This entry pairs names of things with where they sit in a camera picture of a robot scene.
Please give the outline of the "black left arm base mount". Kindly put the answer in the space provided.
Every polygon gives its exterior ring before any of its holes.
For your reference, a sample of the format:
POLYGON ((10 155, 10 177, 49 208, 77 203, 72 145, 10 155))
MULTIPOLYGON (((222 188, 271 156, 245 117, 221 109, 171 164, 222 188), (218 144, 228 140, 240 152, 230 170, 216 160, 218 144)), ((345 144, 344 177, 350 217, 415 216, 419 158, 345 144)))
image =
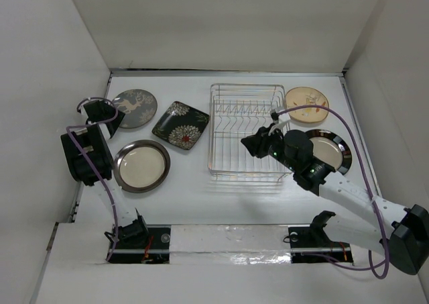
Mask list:
POLYGON ((135 220, 126 227, 105 232, 109 241, 107 262, 110 264, 169 264, 172 226, 146 225, 135 220))

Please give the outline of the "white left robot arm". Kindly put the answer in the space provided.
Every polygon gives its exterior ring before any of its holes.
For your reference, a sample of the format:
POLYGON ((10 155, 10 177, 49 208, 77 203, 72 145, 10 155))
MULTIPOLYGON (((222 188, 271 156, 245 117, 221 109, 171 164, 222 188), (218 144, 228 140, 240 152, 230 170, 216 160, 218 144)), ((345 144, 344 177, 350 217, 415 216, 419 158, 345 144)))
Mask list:
POLYGON ((70 174, 76 182, 92 187, 111 214, 113 231, 105 235, 142 248, 149 242, 149 231, 138 210, 130 209, 125 202, 113 175, 113 157, 107 145, 125 114, 101 97, 84 99, 76 110, 85 123, 68 126, 60 136, 70 174))

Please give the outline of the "grey reindeer round plate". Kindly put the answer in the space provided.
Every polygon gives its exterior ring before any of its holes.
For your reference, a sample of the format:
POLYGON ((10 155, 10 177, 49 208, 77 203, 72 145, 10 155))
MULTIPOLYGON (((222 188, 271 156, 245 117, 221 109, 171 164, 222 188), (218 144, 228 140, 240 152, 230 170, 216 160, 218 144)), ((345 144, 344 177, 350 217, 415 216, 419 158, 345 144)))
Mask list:
POLYGON ((120 128, 139 128, 155 116, 158 102, 155 96, 143 89, 129 89, 118 94, 113 103, 116 108, 125 114, 120 128))

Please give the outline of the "black floral square plate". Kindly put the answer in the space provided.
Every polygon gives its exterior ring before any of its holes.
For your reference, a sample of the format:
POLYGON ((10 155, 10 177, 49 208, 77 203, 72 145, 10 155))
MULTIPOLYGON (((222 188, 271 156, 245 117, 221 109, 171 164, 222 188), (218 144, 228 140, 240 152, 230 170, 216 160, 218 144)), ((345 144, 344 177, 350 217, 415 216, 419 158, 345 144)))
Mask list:
POLYGON ((191 150, 203 134, 209 122, 209 114, 180 101, 174 101, 152 129, 161 140, 191 150))

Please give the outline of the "beige leaf pattern plate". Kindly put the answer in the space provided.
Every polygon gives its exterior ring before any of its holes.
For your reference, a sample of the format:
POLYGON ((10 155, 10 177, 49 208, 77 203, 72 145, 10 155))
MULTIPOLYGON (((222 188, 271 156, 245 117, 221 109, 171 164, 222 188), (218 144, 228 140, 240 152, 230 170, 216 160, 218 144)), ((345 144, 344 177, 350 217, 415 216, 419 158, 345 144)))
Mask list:
POLYGON ((290 118, 302 123, 318 123, 327 118, 328 111, 320 106, 329 107, 329 102, 319 90, 312 87, 295 87, 286 93, 288 109, 304 105, 306 108, 289 112, 290 118))

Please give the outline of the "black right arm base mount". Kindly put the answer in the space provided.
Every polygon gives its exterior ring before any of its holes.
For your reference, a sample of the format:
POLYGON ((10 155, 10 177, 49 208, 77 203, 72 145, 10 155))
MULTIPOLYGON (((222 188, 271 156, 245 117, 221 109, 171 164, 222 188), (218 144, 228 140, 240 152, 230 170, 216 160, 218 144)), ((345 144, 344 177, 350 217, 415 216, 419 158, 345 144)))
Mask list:
POLYGON ((350 244, 331 241, 323 230, 327 221, 334 216, 332 211, 323 211, 309 225, 288 227, 283 243, 290 246, 293 264, 353 262, 350 244))

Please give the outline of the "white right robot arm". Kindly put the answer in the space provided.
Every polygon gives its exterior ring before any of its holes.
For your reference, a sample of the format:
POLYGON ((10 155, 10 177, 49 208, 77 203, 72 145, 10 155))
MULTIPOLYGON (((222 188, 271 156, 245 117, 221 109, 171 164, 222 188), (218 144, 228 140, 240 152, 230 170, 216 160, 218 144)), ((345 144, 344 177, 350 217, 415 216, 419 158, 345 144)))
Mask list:
POLYGON ((256 134, 241 139, 250 155, 271 156, 290 169, 299 187, 332 201, 360 217, 351 220, 325 211, 317 215, 310 238, 318 246, 329 241, 345 241, 379 254, 409 275, 417 274, 428 259, 428 211, 414 205, 407 208, 358 187, 334 167, 317 158, 314 144, 300 130, 282 133, 275 124, 261 127, 256 134))

